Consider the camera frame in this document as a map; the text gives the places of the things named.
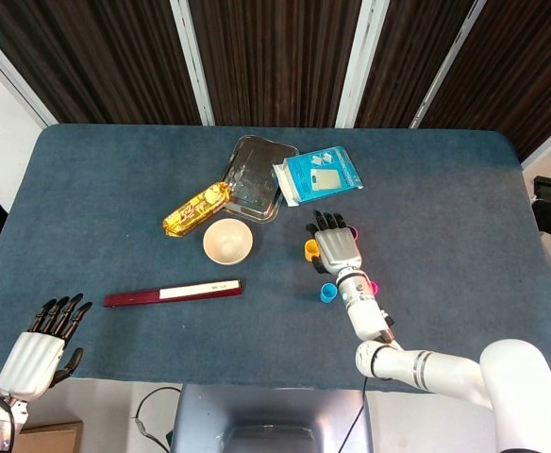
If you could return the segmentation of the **right black-fingered robot hand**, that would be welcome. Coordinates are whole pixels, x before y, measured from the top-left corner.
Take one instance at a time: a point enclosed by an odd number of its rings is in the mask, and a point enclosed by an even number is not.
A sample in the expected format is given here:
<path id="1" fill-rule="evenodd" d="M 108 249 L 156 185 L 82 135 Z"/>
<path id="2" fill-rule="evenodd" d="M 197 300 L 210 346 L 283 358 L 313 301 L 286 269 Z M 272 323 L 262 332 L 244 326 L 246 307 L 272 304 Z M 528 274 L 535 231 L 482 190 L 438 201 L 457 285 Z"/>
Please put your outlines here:
<path id="1" fill-rule="evenodd" d="M 337 277 L 347 268 L 360 269 L 362 258 L 350 227 L 338 213 L 313 212 L 306 231 L 317 243 L 319 256 L 311 259 L 318 274 Z"/>

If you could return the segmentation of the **left black-fingered robot hand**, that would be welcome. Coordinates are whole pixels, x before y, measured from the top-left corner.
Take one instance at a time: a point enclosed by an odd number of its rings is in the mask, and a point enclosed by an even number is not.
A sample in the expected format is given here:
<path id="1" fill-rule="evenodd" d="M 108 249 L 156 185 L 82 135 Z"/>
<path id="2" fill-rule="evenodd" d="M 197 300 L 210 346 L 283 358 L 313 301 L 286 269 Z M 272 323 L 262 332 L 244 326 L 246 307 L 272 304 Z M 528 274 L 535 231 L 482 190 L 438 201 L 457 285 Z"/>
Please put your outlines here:
<path id="1" fill-rule="evenodd" d="M 64 366 L 59 363 L 92 303 L 82 294 L 53 298 L 36 312 L 19 335 L 0 372 L 0 395 L 31 402 L 69 378 L 78 368 L 84 349 L 78 347 Z"/>

